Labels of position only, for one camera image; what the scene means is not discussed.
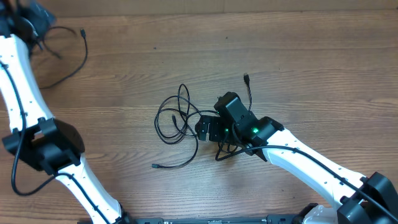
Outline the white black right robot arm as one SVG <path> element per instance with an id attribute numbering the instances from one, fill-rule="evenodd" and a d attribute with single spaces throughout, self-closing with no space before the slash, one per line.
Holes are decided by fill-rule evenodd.
<path id="1" fill-rule="evenodd" d="M 195 126 L 200 140 L 219 144 L 215 159 L 256 155 L 292 175 L 329 204 L 308 205 L 292 223 L 397 223 L 397 191 L 384 175 L 370 177 L 340 166 L 298 140 L 270 117 L 258 119 L 240 97 L 227 92 Z"/>

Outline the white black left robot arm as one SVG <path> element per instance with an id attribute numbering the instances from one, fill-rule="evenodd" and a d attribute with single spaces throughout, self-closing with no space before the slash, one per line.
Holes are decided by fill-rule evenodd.
<path id="1" fill-rule="evenodd" d="M 23 161 L 50 177 L 27 195 L 58 180 L 87 211 L 90 223 L 130 223 L 128 213 L 90 169 L 82 137 L 74 126 L 55 118 L 35 80 L 30 56 L 36 45 L 44 46 L 54 20 L 53 14 L 35 1 L 27 6 L 1 1 L 1 93 L 11 130 L 2 142 L 14 155 L 12 189 L 24 195 L 16 185 L 17 165 Z"/>

